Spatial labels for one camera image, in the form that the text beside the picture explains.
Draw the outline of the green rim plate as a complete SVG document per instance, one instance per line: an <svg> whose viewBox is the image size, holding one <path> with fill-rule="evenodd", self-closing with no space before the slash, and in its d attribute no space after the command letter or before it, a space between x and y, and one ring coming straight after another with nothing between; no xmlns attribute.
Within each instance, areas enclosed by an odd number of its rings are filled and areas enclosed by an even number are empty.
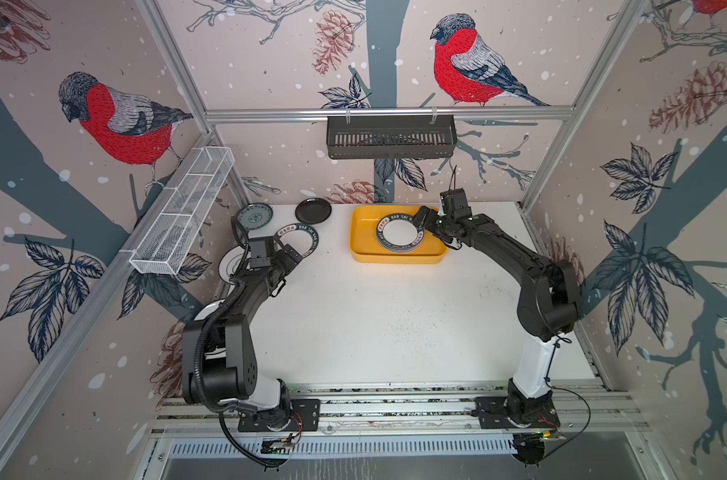
<svg viewBox="0 0 727 480"><path fill-rule="evenodd" d="M319 244L319 235L315 228L304 223L291 223L279 228L273 239L281 248L291 246L304 258L311 256Z"/></svg>
<svg viewBox="0 0 727 480"><path fill-rule="evenodd" d="M391 213L383 216L375 226L375 240L392 254L411 253L423 243L425 228L413 224L413 216Z"/></svg>

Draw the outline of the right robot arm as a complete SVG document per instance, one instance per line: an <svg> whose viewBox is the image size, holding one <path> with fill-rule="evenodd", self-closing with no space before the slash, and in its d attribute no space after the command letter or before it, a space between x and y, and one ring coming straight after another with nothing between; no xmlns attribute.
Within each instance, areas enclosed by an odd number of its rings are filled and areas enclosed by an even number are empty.
<svg viewBox="0 0 727 480"><path fill-rule="evenodd" d="M441 192L443 211L419 207L411 223L459 250L467 246L499 264L521 288L517 319L529 340L507 386L507 417L527 426L553 407L551 366L565 334L583 315L577 270L523 245L487 214L474 214L462 189Z"/></svg>

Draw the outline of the black hanging basket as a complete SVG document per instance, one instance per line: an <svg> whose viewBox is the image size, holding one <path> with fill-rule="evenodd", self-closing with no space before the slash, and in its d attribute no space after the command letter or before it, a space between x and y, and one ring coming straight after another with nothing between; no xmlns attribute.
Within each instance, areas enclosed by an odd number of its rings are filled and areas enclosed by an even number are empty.
<svg viewBox="0 0 727 480"><path fill-rule="evenodd" d="M439 159L453 156L451 115L329 117L327 154L334 160Z"/></svg>

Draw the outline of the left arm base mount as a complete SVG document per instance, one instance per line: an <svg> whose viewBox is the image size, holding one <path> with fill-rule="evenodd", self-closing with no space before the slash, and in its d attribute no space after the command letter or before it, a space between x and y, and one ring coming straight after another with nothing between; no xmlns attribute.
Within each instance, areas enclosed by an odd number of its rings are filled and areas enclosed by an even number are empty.
<svg viewBox="0 0 727 480"><path fill-rule="evenodd" d="M290 405L277 406L253 414L242 414L237 430L240 433L315 432L320 417L318 399L291 400Z"/></svg>

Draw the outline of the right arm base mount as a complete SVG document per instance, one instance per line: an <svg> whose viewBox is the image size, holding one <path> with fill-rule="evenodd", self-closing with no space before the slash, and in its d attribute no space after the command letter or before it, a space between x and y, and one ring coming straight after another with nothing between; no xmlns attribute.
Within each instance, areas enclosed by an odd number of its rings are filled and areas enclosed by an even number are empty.
<svg viewBox="0 0 727 480"><path fill-rule="evenodd" d="M473 416L484 430L555 430L561 427L551 394L537 399L515 395L477 397Z"/></svg>

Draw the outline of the small black plate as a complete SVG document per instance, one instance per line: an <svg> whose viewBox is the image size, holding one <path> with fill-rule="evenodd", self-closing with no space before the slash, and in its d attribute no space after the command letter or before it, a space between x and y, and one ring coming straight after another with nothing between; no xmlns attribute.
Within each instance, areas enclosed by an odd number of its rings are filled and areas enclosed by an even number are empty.
<svg viewBox="0 0 727 480"><path fill-rule="evenodd" d="M331 204L323 198L307 198L297 204L295 218L303 224L316 225L325 222L332 213Z"/></svg>

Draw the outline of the green rim plate back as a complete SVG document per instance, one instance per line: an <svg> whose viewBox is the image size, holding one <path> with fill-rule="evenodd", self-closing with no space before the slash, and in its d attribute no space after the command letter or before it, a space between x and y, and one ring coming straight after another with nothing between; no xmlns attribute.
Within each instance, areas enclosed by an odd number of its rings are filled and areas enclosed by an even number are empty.
<svg viewBox="0 0 727 480"><path fill-rule="evenodd" d="M291 223L279 228L273 239L281 248L291 246L304 258L311 256L319 244L319 235L315 228L304 223Z"/></svg>

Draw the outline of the green rim plate front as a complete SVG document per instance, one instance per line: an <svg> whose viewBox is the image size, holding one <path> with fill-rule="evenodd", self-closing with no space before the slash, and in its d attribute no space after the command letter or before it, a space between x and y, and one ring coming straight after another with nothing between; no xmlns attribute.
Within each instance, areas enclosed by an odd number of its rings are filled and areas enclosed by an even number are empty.
<svg viewBox="0 0 727 480"><path fill-rule="evenodd" d="M425 228L413 224L413 216L391 213L383 216L375 226L375 240L392 254L411 253L423 243Z"/></svg>

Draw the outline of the white plate green motif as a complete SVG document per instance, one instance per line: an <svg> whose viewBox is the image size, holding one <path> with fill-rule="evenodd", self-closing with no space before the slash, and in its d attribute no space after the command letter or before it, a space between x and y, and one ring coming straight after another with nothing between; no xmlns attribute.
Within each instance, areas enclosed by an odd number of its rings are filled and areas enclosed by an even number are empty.
<svg viewBox="0 0 727 480"><path fill-rule="evenodd" d="M236 246L235 248L228 250L219 261L218 275L226 284L232 283L231 276L237 272L243 254L244 249L240 246Z"/></svg>

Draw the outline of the horizontal aluminium rail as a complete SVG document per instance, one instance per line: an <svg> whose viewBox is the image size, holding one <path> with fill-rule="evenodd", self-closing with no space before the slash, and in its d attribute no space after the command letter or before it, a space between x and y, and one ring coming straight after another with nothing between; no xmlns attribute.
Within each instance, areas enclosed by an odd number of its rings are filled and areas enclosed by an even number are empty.
<svg viewBox="0 0 727 480"><path fill-rule="evenodd" d="M292 123L325 121L331 117L397 117L450 115L455 120L559 120L571 119L573 106L421 107L369 109L261 109L210 110L204 119L211 125L239 123Z"/></svg>

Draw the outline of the yellow plastic bin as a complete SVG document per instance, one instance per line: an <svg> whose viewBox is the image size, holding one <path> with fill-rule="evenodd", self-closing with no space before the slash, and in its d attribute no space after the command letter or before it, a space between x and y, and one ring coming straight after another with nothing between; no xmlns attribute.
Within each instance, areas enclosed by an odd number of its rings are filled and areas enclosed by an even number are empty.
<svg viewBox="0 0 727 480"><path fill-rule="evenodd" d="M349 249L353 258L360 263L378 264L437 264L447 255L447 248L433 234L425 232L425 239L417 250L407 254L392 254L385 251L375 240L375 226L379 219L391 213L417 213L417 206L365 205L357 207L352 214L349 234Z"/></svg>

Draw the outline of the small teal patterned plate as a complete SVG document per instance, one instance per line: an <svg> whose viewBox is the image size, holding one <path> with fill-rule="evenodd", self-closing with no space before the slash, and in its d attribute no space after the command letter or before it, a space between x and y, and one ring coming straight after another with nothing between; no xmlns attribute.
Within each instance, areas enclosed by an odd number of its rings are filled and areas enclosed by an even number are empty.
<svg viewBox="0 0 727 480"><path fill-rule="evenodd" d="M236 214L237 224L246 231L263 228L271 222L273 210L266 203L251 203L244 206Z"/></svg>

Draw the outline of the white plate near base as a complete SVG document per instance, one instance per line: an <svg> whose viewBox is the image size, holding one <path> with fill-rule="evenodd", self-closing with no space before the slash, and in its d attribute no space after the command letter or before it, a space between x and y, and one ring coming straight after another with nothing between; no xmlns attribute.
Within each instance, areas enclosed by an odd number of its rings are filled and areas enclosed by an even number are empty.
<svg viewBox="0 0 727 480"><path fill-rule="evenodd" d="M207 306L205 306L205 308L203 308L203 310L200 310L198 312L197 316L195 316L195 318L193 319L192 325L196 326L196 327L201 327L203 324L203 321L211 313L215 312L215 310L217 310L217 308L219 308L219 305L222 302L223 302L223 300L219 299L219 300L216 300L215 302L209 303ZM206 360L215 359L215 358L225 358L225 353L226 353L226 350L224 347L221 347L221 348L211 347L211 348L207 348L207 350L205 350L204 358Z"/></svg>

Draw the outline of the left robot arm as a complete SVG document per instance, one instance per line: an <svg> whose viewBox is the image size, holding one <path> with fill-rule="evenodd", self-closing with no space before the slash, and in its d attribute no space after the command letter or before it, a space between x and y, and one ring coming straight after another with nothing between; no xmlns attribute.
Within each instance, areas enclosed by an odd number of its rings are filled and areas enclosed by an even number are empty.
<svg viewBox="0 0 727 480"><path fill-rule="evenodd" d="M290 422L286 384L259 373L250 326L259 307L281 292L302 260L292 246L270 236L245 245L230 276L231 292L183 329L181 391L186 403L215 414L236 411L274 428Z"/></svg>

